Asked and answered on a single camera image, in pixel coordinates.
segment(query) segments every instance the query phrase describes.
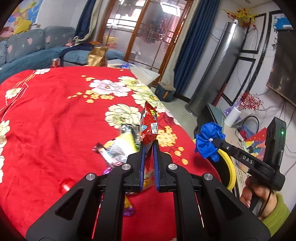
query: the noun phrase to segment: tiled floor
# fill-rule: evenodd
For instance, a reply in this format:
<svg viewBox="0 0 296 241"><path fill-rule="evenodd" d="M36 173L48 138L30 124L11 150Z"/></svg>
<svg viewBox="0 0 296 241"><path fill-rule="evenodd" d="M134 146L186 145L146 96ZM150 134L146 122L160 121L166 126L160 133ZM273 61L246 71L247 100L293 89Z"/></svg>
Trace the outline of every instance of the tiled floor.
<svg viewBox="0 0 296 241"><path fill-rule="evenodd" d="M182 128L193 139L193 131L196 128L196 118L190 115L186 109L185 101L175 98L172 102L162 102L164 106L172 113L172 115L178 120Z"/></svg>

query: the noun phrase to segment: person's hand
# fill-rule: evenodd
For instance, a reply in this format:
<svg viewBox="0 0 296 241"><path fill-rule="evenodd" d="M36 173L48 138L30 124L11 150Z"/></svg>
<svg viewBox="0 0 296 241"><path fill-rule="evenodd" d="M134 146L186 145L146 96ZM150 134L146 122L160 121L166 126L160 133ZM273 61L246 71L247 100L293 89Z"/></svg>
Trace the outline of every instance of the person's hand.
<svg viewBox="0 0 296 241"><path fill-rule="evenodd" d="M247 207L250 208L250 204L251 204L251 200L252 200L252 191L250 190L250 185L251 185L251 178L248 177L245 181L246 186L244 187L244 189L242 190L242 195L240 197L240 201ZM265 205L266 200L268 199L268 195L270 192L270 189L268 189L265 186L261 186L258 184L253 184L252 188L255 192L255 194L258 197L262 197L264 199L264 203L262 204L262 208ZM265 217L267 217L269 214L271 214L271 212L275 209L277 204L277 198L276 195L272 192L271 196L269 198L269 201L263 211L263 213L261 214L260 217L258 217L260 220L264 219Z"/></svg>

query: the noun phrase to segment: white paper towel roll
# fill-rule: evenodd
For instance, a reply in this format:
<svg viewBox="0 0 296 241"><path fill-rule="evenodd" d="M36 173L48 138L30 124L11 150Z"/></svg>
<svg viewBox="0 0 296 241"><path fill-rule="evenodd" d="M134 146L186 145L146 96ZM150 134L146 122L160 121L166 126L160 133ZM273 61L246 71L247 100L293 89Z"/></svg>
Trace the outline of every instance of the white paper towel roll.
<svg viewBox="0 0 296 241"><path fill-rule="evenodd" d="M224 124L228 127L232 127L232 125L236 122L237 118L239 117L240 113L241 112L236 107L234 107L225 119Z"/></svg>

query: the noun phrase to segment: metal screw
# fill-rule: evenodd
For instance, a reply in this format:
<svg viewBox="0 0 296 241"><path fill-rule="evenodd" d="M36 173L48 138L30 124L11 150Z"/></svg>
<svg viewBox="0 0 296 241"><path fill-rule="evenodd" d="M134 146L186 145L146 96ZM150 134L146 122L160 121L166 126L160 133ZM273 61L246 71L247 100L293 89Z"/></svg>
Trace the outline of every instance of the metal screw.
<svg viewBox="0 0 296 241"><path fill-rule="evenodd" d="M210 174L210 173L206 173L206 174L204 175L204 178L205 178L206 180L208 180L208 181L211 181L211 180L213 179L213 175Z"/></svg>
<svg viewBox="0 0 296 241"><path fill-rule="evenodd" d="M89 181L92 181L95 178L96 178L96 175L93 173L87 174L87 176L86 176L86 179Z"/></svg>
<svg viewBox="0 0 296 241"><path fill-rule="evenodd" d="M123 165L121 166L121 168L122 168L123 170L129 170L129 169L131 168L131 165L130 165L130 164L123 164Z"/></svg>
<svg viewBox="0 0 296 241"><path fill-rule="evenodd" d="M169 164L169 169L171 169L171 170L176 170L177 168L178 168L178 166L176 165L176 164L174 164L174 163L172 163L172 164Z"/></svg>

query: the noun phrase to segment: blue sofa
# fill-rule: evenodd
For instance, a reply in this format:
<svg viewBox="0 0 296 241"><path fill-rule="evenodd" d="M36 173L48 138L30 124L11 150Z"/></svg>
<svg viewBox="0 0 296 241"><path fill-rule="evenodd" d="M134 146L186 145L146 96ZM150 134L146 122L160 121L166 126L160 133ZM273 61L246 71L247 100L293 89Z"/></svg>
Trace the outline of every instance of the blue sofa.
<svg viewBox="0 0 296 241"><path fill-rule="evenodd" d="M11 36L0 42L0 84L10 76L27 69L49 68L51 60L58 58L64 45L70 42L75 29L72 27L50 26L45 29L33 29ZM89 51L76 50L65 54L64 61L87 64ZM108 60L122 59L123 53L108 50Z"/></svg>

